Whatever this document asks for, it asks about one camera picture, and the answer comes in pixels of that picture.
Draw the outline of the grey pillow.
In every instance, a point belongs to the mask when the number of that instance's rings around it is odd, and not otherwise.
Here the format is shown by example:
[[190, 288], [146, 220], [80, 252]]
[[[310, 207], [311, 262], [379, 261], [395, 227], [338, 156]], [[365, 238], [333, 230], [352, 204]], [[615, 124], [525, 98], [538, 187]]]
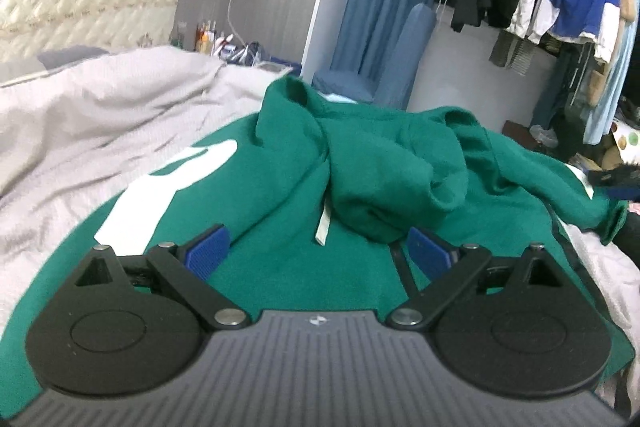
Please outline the grey pillow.
[[71, 46], [60, 50], [47, 50], [37, 55], [37, 60], [47, 70], [64, 68], [89, 58], [107, 54], [107, 50], [97, 46]]

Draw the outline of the grey bed quilt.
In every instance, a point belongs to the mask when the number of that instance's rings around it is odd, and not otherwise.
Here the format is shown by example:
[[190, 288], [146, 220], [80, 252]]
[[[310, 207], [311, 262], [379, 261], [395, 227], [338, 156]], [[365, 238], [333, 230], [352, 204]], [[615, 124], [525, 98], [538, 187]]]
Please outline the grey bed quilt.
[[171, 46], [1, 91], [1, 340], [56, 246], [134, 180], [259, 112], [273, 79]]

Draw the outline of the light blue hanging garment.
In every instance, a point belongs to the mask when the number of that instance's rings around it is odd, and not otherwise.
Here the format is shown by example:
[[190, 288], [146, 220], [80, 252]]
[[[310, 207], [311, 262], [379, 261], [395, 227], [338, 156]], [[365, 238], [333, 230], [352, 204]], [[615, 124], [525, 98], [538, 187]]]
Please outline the light blue hanging garment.
[[588, 113], [582, 135], [582, 143], [586, 145], [597, 145], [610, 131], [629, 69], [638, 23], [639, 15], [636, 15], [633, 22], [623, 22], [617, 51], [605, 75], [605, 86], [601, 98], [596, 107]]

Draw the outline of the brown wooden box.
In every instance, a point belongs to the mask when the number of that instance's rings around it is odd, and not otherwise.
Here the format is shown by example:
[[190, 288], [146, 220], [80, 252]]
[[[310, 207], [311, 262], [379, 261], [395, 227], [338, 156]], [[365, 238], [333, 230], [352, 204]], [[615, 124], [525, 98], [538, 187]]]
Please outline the brown wooden box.
[[503, 124], [501, 133], [521, 145], [525, 150], [533, 150], [534, 152], [544, 150], [542, 145], [532, 137], [527, 127], [512, 120], [507, 120]]

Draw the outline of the green hooded sweatshirt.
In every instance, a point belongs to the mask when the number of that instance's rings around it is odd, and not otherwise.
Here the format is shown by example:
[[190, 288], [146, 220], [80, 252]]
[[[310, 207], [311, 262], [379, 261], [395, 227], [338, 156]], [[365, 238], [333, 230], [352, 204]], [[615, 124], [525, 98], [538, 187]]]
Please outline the green hooded sweatshirt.
[[1, 412], [40, 394], [29, 326], [96, 244], [140, 255], [213, 225], [231, 236], [210, 286], [251, 317], [266, 310], [390, 312], [406, 291], [390, 254], [410, 230], [516, 256], [534, 242], [566, 257], [555, 223], [610, 243], [628, 210], [574, 172], [484, 128], [464, 109], [405, 113], [333, 103], [293, 78], [259, 112], [132, 181], [68, 234], [17, 303], [1, 340]]

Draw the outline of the cluttered bedside table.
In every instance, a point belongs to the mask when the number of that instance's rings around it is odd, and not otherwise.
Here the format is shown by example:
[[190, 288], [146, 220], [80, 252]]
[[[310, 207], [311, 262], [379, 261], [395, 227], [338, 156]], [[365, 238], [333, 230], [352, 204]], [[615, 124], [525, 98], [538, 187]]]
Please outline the cluttered bedside table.
[[204, 20], [196, 25], [193, 51], [219, 58], [230, 65], [282, 72], [284, 75], [297, 77], [302, 73], [302, 65], [269, 54], [259, 42], [241, 44], [240, 40], [235, 40], [235, 35], [218, 31], [216, 23], [211, 20]]

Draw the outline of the striped hanging garment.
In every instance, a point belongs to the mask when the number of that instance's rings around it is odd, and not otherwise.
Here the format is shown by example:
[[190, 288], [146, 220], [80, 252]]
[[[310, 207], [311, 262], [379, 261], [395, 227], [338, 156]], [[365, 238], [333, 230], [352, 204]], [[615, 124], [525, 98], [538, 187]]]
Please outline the striped hanging garment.
[[535, 49], [536, 46], [528, 39], [522, 39], [501, 29], [489, 55], [489, 62], [525, 76], [532, 64]]

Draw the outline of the blue covered chair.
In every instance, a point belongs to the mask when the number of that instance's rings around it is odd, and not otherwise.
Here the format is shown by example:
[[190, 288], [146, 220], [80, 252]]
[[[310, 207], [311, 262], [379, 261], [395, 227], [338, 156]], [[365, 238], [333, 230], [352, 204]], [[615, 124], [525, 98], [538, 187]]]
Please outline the blue covered chair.
[[311, 86], [329, 98], [405, 110], [435, 26], [434, 10], [424, 3], [416, 4], [377, 80], [346, 70], [321, 69], [314, 74]]

